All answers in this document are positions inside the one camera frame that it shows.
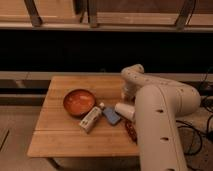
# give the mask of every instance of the bowl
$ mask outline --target bowl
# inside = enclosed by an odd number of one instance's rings
[[[88,90],[75,89],[64,97],[63,105],[71,116],[82,117],[95,106],[95,97]]]

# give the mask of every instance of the red object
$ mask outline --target red object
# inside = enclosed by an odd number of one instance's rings
[[[95,97],[88,90],[76,89],[64,97],[64,108],[76,117],[87,114],[95,105]]]

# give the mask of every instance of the gray floor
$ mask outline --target gray floor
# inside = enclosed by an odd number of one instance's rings
[[[45,160],[39,158],[28,158],[27,150],[30,144],[32,133],[39,115],[40,106],[0,106],[0,140],[9,130],[8,137],[0,151],[0,170],[1,171],[54,171],[55,169]],[[202,129],[202,111],[198,121]],[[212,144],[204,140],[204,146],[197,156],[187,157],[188,163],[204,171],[213,170],[213,149]],[[56,159],[66,170],[127,170],[138,171],[138,158],[72,158]]]

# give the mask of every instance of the table leg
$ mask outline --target table leg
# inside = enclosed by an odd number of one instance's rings
[[[52,157],[47,157],[47,161],[55,168],[59,169],[61,166]]]

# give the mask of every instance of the cable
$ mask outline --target cable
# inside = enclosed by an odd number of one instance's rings
[[[192,171],[203,171],[202,169],[196,169],[196,168],[190,166],[189,164],[187,164],[187,167],[188,167],[189,169],[191,169]]]
[[[204,84],[204,83],[206,82],[206,80],[207,80],[207,77],[208,77],[208,75],[209,75],[209,72],[210,72],[212,69],[213,69],[213,66],[210,66],[210,67],[208,68],[208,70],[207,70],[207,72],[206,72],[206,74],[205,74],[205,76],[204,76],[203,81],[200,83],[200,85],[199,85],[199,87],[198,87],[198,91],[201,90],[203,84]]]
[[[181,120],[176,120],[177,123],[181,123],[184,124],[186,126],[188,126],[189,128],[199,132],[201,135],[205,136],[206,134],[202,131],[200,131],[199,129],[195,128],[190,122],[186,122],[186,121],[181,121]]]
[[[203,147],[203,139],[202,139],[202,136],[201,136],[200,132],[197,129],[195,129],[193,126],[188,126],[188,125],[182,125],[182,126],[179,126],[178,128],[179,129],[180,128],[188,128],[188,129],[192,129],[193,130],[192,142],[191,142],[191,144],[189,146],[189,149],[187,150],[187,152],[184,152],[184,154],[186,156],[197,155],[202,150],[202,147]],[[198,135],[200,143],[199,143],[199,147],[194,152],[191,152],[191,149],[192,149],[192,146],[193,146],[193,143],[194,143],[195,133]]]
[[[213,118],[213,115],[211,115],[208,120],[207,120],[207,123],[206,123],[206,134],[209,134],[211,131],[209,131],[210,129],[210,121],[211,119]]]

